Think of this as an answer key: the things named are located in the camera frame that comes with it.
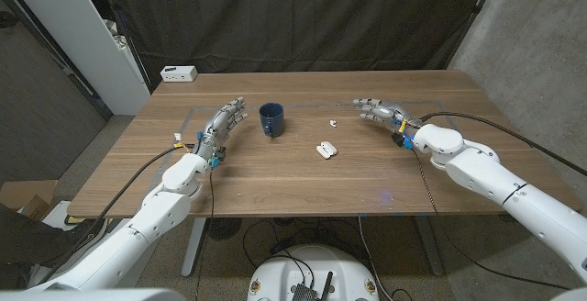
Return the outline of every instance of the blue connector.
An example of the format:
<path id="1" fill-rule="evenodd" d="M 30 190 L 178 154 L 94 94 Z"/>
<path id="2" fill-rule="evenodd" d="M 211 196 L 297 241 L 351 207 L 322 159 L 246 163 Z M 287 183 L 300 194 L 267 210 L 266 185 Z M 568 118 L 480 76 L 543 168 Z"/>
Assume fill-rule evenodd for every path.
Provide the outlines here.
<path id="1" fill-rule="evenodd" d="M 412 142 L 407 137 L 404 137 L 404 147 L 407 148 L 408 150 L 411 150 L 414 148 L 414 146 L 412 145 Z"/>

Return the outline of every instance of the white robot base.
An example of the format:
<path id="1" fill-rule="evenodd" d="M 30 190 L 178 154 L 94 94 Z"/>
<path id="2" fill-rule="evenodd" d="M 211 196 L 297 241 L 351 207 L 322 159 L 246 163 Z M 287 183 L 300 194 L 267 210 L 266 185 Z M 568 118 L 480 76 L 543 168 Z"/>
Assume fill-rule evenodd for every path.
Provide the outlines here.
<path id="1" fill-rule="evenodd" d="M 292 257 L 305 262 L 314 273 L 315 299 L 322 301 L 376 301 L 377 287 L 371 272 L 357 259 L 333 247 L 309 244 L 288 249 Z M 287 256 L 285 251 L 278 255 Z M 305 286 L 312 283 L 312 274 L 301 262 Z M 325 289 L 328 273 L 332 279 Z M 273 257 L 264 262 L 250 279 L 248 301 L 297 301 L 295 293 L 303 281 L 302 273 L 295 262 L 285 257 Z M 330 291 L 324 297 L 323 291 Z M 310 300 L 305 296 L 299 298 Z"/>

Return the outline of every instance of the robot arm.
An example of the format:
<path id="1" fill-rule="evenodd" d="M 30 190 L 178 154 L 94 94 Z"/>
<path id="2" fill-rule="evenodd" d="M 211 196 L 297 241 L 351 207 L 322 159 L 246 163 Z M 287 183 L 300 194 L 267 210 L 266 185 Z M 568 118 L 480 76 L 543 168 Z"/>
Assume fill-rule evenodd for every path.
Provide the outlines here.
<path id="1" fill-rule="evenodd" d="M 431 163 L 458 185 L 487 197 L 554 250 L 587 284 L 587 218 L 500 164 L 491 148 L 456 130 L 410 117 L 399 105 L 355 99 L 366 119 L 383 123 L 399 146 L 430 153 Z"/>
<path id="2" fill-rule="evenodd" d="M 149 192 L 141 209 L 123 228 L 67 273 L 28 291 L 115 287 L 149 245 L 187 217 L 192 200 L 202 189 L 201 182 L 224 159 L 226 149 L 221 145 L 228 132 L 247 117 L 240 114 L 244 107 L 240 97 L 216 112 L 206 123 L 205 132 L 198 135 L 199 146 L 163 174 L 162 182 Z"/>

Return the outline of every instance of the gray wall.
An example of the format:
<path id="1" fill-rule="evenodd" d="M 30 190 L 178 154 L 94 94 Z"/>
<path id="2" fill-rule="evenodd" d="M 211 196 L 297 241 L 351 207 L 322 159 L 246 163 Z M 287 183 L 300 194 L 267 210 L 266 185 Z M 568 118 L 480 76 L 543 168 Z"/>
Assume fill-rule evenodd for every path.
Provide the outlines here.
<path id="1" fill-rule="evenodd" d="M 487 0 L 449 69 L 525 136 L 587 168 L 587 0 Z M 550 162 L 586 204 L 587 177 Z"/>
<path id="2" fill-rule="evenodd" d="M 22 23 L 0 29 L 0 184 L 60 178 L 104 124 Z"/>

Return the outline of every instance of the white device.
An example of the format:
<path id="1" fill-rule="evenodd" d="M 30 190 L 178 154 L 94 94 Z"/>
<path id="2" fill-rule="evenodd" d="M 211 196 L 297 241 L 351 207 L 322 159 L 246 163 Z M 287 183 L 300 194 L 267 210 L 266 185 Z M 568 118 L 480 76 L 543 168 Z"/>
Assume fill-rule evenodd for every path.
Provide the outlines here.
<path id="1" fill-rule="evenodd" d="M 361 262 L 344 251 L 326 245 L 298 245 L 288 249 L 289 254 L 304 261 L 314 274 L 314 299 L 295 300 L 327 301 L 379 301 L 373 275 Z M 287 255 L 282 251 L 278 255 Z M 312 283 L 312 274 L 303 263 L 298 263 L 304 272 L 305 286 Z M 332 279 L 325 288 L 328 273 Z M 302 273 L 294 260 L 274 257 L 265 261 L 250 279 L 247 301 L 292 300 L 295 287 L 302 283 Z"/>
<path id="2" fill-rule="evenodd" d="M 165 66 L 161 71 L 164 82 L 192 82 L 197 74 L 194 66 Z"/>
<path id="3" fill-rule="evenodd" d="M 320 145 L 316 146 L 316 151 L 326 160 L 338 153 L 337 148 L 332 146 L 328 141 L 323 141 Z"/>

